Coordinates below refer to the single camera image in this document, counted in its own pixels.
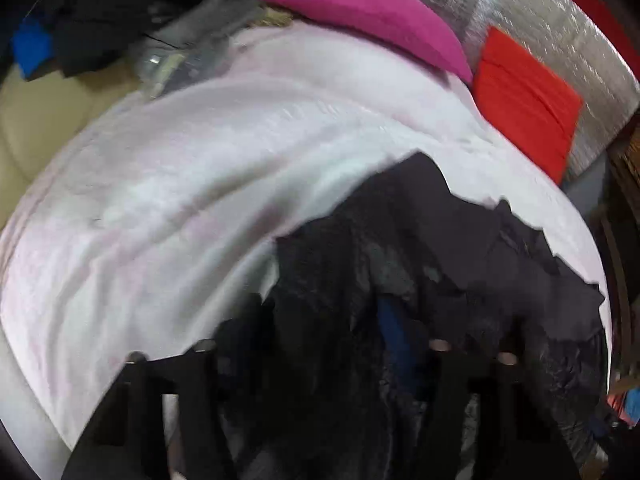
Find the black quilted jacket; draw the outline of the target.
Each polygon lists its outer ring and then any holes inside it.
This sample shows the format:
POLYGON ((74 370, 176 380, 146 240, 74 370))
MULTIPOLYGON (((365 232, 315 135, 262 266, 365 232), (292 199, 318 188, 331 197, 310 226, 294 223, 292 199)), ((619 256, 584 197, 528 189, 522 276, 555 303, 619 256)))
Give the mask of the black quilted jacket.
POLYGON ((393 479, 381 299, 432 339, 517 360, 580 468, 605 381, 603 297, 508 203, 457 198, 414 154, 276 254, 276 284, 227 348, 222 420, 240 478, 393 479))

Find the black clothes pile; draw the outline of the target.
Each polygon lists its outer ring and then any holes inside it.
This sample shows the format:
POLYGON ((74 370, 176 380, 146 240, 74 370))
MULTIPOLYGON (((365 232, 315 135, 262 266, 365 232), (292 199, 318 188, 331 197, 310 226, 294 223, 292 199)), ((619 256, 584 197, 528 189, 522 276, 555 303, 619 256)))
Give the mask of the black clothes pile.
POLYGON ((1 0, 1 70, 17 61, 12 42, 34 26, 47 60, 66 77, 111 65, 148 32, 198 0, 1 0))

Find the pale pink bedspread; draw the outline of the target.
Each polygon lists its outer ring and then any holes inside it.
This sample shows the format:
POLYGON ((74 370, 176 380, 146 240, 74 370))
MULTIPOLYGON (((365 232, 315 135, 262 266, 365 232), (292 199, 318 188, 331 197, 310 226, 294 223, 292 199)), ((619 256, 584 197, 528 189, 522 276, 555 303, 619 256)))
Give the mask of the pale pink bedspread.
POLYGON ((129 352, 209 335, 242 292, 273 284, 278 235, 412 152, 605 281, 578 210, 458 77, 302 22, 240 32, 232 53, 224 76, 130 94, 78 133, 2 231, 1 420, 40 479, 61 477, 129 352))

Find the red cushion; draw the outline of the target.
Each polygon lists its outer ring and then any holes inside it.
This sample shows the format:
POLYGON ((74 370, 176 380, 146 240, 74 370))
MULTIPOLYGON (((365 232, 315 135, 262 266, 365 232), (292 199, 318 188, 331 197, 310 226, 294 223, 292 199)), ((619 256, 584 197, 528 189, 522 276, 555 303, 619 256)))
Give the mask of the red cushion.
POLYGON ((491 26, 473 80, 480 114, 560 183, 582 97, 509 35, 491 26))

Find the clear plastic bag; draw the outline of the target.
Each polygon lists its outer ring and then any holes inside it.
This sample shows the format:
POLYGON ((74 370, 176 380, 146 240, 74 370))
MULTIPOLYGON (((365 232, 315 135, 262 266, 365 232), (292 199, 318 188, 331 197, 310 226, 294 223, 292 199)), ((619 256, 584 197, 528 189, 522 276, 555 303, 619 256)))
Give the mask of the clear plastic bag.
POLYGON ((205 38, 185 48, 147 39, 133 46, 129 57, 145 97, 155 100, 223 75, 233 55, 228 38, 205 38))

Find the blue garment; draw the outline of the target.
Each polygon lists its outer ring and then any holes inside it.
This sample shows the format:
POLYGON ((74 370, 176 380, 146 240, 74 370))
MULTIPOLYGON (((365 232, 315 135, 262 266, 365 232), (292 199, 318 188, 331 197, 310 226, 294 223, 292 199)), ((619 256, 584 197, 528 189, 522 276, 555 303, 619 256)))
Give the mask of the blue garment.
POLYGON ((15 64, 25 79, 54 58, 52 36, 37 20, 24 18, 11 37, 15 64))

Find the red blanket on headboard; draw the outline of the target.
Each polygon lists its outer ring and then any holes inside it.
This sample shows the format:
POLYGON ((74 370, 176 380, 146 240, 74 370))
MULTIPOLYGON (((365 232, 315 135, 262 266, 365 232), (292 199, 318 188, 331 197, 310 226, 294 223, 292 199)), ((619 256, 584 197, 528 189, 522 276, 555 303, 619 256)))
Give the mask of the red blanket on headboard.
POLYGON ((598 26, 629 66, 631 73, 639 78, 639 48, 632 40, 631 27, 623 23, 622 11, 615 11, 614 3, 607 3, 605 0, 572 1, 598 26))

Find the silver foil insulation panel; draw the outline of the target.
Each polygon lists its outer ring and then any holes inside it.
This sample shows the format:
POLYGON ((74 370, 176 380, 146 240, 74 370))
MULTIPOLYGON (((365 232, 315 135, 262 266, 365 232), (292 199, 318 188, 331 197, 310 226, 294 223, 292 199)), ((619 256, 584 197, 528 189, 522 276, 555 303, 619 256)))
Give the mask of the silver foil insulation panel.
POLYGON ((421 0, 456 33, 471 67, 496 26, 584 100, 564 178, 583 174, 639 105, 639 83, 599 27, 572 0, 421 0))

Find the grey folded garment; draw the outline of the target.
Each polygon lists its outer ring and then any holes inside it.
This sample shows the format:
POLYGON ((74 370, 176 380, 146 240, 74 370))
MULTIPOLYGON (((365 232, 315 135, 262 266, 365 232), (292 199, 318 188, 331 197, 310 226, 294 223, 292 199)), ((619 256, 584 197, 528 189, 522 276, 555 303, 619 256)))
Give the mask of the grey folded garment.
POLYGON ((191 49, 206 39, 224 39, 261 16, 259 0, 203 0, 168 25, 150 32, 146 44, 162 50, 191 49))

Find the magenta pillow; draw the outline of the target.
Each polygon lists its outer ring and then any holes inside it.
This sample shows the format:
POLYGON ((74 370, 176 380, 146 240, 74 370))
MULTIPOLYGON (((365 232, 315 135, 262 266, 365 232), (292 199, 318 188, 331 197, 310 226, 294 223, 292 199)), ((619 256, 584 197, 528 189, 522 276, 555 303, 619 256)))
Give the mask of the magenta pillow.
POLYGON ((454 31, 420 0, 262 0, 311 21, 356 30, 452 73, 469 84, 472 70, 454 31))

